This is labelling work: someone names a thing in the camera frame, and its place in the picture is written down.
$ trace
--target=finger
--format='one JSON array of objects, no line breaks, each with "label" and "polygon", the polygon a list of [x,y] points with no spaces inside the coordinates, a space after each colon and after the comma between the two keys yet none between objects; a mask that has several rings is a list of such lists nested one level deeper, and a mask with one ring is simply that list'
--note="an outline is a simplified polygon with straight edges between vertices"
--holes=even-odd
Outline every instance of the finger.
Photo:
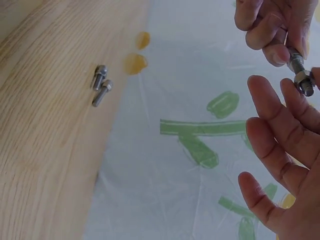
[{"label": "finger", "polygon": [[320,67],[314,67],[311,71],[315,80],[315,84],[317,85],[318,89],[320,89]]},{"label": "finger", "polygon": [[300,94],[290,79],[281,81],[281,91],[286,107],[306,129],[320,134],[320,113]]},{"label": "finger", "polygon": [[265,58],[275,67],[281,67],[290,60],[288,48],[284,46],[286,35],[285,30],[280,29],[274,39],[262,49]]},{"label": "finger", "polygon": [[280,14],[276,12],[268,13],[256,27],[246,33],[246,44],[253,50],[264,48],[274,39],[283,22]]},{"label": "finger", "polygon": [[277,142],[289,155],[310,169],[320,154],[320,136],[305,129],[293,117],[281,104],[267,79],[252,76],[248,87],[259,117],[267,121]]},{"label": "finger", "polygon": [[288,26],[288,45],[295,47],[306,59],[307,36],[317,0],[291,1],[292,11]]},{"label": "finger", "polygon": [[275,233],[278,232],[285,210],[276,206],[268,198],[250,173],[241,173],[238,182],[248,208],[267,228]]},{"label": "finger", "polygon": [[234,22],[238,29],[248,31],[255,20],[263,0],[236,0]]},{"label": "finger", "polygon": [[293,163],[275,140],[266,121],[259,117],[250,118],[246,122],[246,132],[256,156],[273,178],[296,197],[309,170]]}]

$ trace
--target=metal bolt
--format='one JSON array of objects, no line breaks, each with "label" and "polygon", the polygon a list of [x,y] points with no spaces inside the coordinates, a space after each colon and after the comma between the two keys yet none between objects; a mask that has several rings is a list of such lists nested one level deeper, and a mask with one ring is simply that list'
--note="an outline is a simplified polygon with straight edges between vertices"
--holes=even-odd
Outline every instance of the metal bolt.
[{"label": "metal bolt", "polygon": [[93,84],[93,90],[94,91],[99,91],[102,84],[104,83],[104,80],[106,79],[108,73],[108,69],[105,65],[99,65],[96,69],[95,69],[95,81]]},{"label": "metal bolt", "polygon": [[92,106],[98,107],[106,93],[110,92],[113,86],[113,82],[111,80],[107,80],[104,85],[100,87],[100,92],[93,99]]},{"label": "metal bolt", "polygon": [[[287,63],[288,68],[297,75],[301,75],[302,72],[306,72],[304,67],[304,58],[302,55],[294,48],[289,48],[290,60]],[[300,92],[302,92],[306,97],[311,97],[314,94],[314,80],[312,75],[305,75],[304,79],[297,81],[294,79],[294,84]]]}]

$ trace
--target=plastic sheet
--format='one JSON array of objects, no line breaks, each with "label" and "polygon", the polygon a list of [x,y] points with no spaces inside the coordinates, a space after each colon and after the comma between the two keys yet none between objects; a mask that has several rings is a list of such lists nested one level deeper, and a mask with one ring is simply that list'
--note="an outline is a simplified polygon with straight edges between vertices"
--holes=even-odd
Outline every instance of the plastic sheet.
[{"label": "plastic sheet", "polygon": [[[234,1],[154,0],[99,171],[85,240],[272,240],[247,209],[238,174],[251,172],[274,202],[294,198],[251,150],[247,88],[263,75],[280,92],[292,78],[245,44]],[[306,68],[320,65],[320,10]],[[320,94],[309,98],[319,106]]]}]

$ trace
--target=orange stain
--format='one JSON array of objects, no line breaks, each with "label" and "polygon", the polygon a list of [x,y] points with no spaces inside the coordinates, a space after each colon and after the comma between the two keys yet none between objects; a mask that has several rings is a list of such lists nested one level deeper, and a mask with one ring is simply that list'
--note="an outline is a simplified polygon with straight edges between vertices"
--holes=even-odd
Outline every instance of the orange stain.
[{"label": "orange stain", "polygon": [[150,33],[146,31],[140,32],[135,39],[135,46],[137,49],[142,50],[150,43]]},{"label": "orange stain", "polygon": [[130,53],[123,61],[124,72],[128,75],[136,75],[148,66],[147,59],[140,54]]}]

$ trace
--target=wooden table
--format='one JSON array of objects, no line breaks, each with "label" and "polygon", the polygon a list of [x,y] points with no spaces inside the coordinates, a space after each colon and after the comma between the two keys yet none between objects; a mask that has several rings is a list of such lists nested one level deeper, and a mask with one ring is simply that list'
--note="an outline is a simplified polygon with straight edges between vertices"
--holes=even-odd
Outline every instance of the wooden table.
[{"label": "wooden table", "polygon": [[[0,0],[0,239],[79,240],[148,0]],[[97,65],[114,88],[92,107]]]}]

